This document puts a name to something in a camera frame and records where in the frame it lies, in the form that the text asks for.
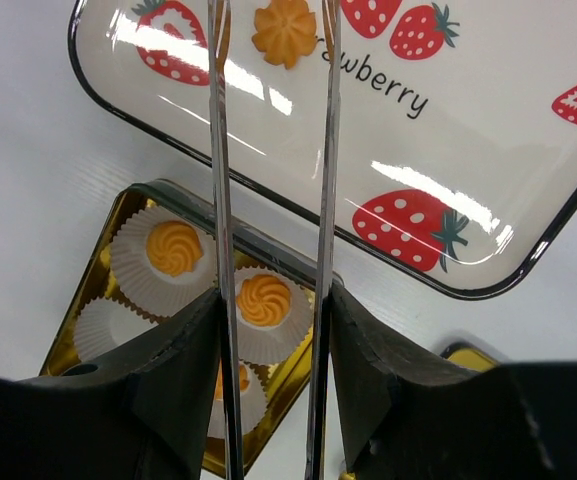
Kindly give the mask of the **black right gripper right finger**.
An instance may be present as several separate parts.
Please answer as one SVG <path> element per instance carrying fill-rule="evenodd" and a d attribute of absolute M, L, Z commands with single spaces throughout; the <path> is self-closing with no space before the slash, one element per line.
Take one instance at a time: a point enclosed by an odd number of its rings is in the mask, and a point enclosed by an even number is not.
<path fill-rule="evenodd" d="M 359 479 L 577 479 L 577 362 L 478 373 L 332 290 L 347 469 Z"/>

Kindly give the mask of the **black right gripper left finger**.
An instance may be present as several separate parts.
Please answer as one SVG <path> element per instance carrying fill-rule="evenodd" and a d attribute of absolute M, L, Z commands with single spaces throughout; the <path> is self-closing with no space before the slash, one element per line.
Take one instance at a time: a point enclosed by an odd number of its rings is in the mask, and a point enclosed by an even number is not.
<path fill-rule="evenodd" d="M 0 378 L 0 479 L 196 479 L 218 370 L 218 295 L 59 376 Z"/>

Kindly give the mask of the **gold tin lid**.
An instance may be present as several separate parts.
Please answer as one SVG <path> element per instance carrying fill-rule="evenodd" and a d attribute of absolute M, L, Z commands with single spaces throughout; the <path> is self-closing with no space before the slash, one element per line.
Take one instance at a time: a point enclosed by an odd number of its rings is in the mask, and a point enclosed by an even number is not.
<path fill-rule="evenodd" d="M 440 356 L 460 367 L 476 372 L 485 372 L 498 365 L 498 362 L 484 351 L 464 341 L 448 345 Z"/>

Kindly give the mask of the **white paper cup front left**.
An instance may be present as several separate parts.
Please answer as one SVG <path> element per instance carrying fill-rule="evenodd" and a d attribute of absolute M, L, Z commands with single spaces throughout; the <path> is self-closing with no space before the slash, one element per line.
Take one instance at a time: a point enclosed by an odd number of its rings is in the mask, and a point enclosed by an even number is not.
<path fill-rule="evenodd" d="M 73 343 L 81 362 L 95 359 L 155 327 L 125 305 L 108 298 L 88 302 L 79 314 Z"/>

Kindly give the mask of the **white paper cup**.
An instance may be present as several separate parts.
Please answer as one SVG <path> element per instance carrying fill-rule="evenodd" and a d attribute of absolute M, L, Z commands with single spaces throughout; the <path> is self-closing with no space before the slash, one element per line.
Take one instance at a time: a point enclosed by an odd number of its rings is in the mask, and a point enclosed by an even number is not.
<path fill-rule="evenodd" d="M 88 302 L 79 314 L 73 343 L 81 362 L 95 359 L 155 327 L 125 305 L 108 298 Z"/>
<path fill-rule="evenodd" d="M 215 240 L 162 206 L 133 214 L 110 244 L 111 269 L 137 307 L 171 317 L 214 285 Z"/>
<path fill-rule="evenodd" d="M 239 379 L 241 427 L 242 434 L 246 435 L 254 430 L 264 417 L 267 399 L 259 377 L 242 361 L 239 362 Z M 219 368 L 207 435 L 211 438 L 224 439 L 225 423 L 222 368 Z"/>
<path fill-rule="evenodd" d="M 234 280 L 239 358 L 258 365 L 283 362 L 312 325 L 307 292 L 261 267 L 238 269 Z"/>

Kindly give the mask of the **white paper cup front right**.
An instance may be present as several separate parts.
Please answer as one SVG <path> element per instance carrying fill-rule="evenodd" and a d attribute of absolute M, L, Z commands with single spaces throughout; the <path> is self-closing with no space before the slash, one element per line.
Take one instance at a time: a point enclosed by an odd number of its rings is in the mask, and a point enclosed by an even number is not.
<path fill-rule="evenodd" d="M 242 434 L 246 435 L 254 430 L 264 417 L 267 399 L 259 377 L 242 361 L 239 362 L 239 379 L 241 427 Z M 207 435 L 211 438 L 224 439 L 225 423 L 222 368 L 219 368 Z"/>

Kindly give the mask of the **white paper cup back left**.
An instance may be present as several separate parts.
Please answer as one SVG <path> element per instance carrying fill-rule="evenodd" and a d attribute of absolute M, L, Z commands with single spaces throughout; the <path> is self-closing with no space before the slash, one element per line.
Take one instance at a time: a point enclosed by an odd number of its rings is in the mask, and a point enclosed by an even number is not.
<path fill-rule="evenodd" d="M 133 214 L 110 244 L 111 269 L 137 307 L 171 317 L 214 285 L 215 240 L 162 206 Z"/>

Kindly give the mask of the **white paper cup back right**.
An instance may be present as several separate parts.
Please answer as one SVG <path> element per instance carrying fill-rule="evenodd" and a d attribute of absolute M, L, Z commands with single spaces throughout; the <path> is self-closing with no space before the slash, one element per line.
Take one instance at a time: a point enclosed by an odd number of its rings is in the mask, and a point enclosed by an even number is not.
<path fill-rule="evenodd" d="M 283 362 L 312 325 L 307 292 L 261 267 L 238 269 L 234 280 L 239 358 L 258 365 Z"/>

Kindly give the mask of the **gold square cookie tin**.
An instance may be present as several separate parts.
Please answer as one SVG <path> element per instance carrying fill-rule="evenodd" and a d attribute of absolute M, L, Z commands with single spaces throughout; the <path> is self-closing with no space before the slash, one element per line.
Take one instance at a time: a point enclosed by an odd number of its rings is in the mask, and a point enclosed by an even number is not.
<path fill-rule="evenodd" d="M 109 212 L 74 298 L 44 361 L 41 369 L 43 374 L 59 375 L 83 363 L 74 347 L 73 331 L 83 307 L 91 300 L 108 298 L 117 301 L 155 324 L 155 327 L 172 317 L 157 317 L 137 307 L 121 292 L 111 269 L 110 244 L 121 226 L 133 214 L 154 206 L 164 207 L 215 240 L 214 210 L 208 201 L 168 180 L 136 183 L 127 187 L 116 197 Z M 234 274 L 244 267 L 275 271 L 307 292 L 314 313 L 314 262 L 240 220 L 234 220 L 232 226 Z M 250 433 L 243 435 L 243 463 L 246 467 L 254 464 L 309 381 L 312 325 L 297 349 L 281 363 L 258 365 L 239 358 L 259 377 L 267 399 L 266 412 L 261 422 Z"/>

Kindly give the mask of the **strawberry print tray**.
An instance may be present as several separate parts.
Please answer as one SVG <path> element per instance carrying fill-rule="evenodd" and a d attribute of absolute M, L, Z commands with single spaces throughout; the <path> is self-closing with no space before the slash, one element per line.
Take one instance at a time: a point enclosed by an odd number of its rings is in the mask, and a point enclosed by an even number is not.
<path fill-rule="evenodd" d="M 515 286 L 577 209 L 577 1 L 347 1 L 335 232 L 454 298 Z M 203 1 L 79 1 L 73 70 L 209 192 Z"/>

